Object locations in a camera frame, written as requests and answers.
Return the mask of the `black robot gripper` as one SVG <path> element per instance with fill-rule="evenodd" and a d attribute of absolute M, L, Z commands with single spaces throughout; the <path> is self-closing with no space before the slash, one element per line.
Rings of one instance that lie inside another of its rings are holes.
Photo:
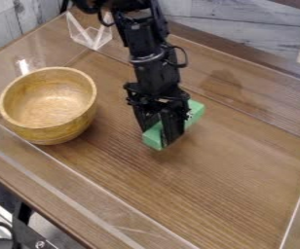
<path fill-rule="evenodd" d="M 180 63 L 176 56 L 130 58 L 135 82 L 125 84 L 127 104 L 142 131 L 158 121 L 161 113 L 163 144 L 170 146 L 185 132 L 188 93 L 180 88 Z"/>

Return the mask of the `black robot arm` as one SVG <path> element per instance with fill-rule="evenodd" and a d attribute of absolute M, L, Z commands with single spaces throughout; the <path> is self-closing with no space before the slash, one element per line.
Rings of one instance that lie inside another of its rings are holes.
<path fill-rule="evenodd" d="M 159 143 L 172 145 L 185 133 L 190 95 L 180 87 L 184 48 L 168 41 L 169 23 L 158 0 L 73 0 L 81 11 L 117 27 L 129 50 L 135 81 L 125 84 L 126 101 L 141 130 L 159 125 Z"/>

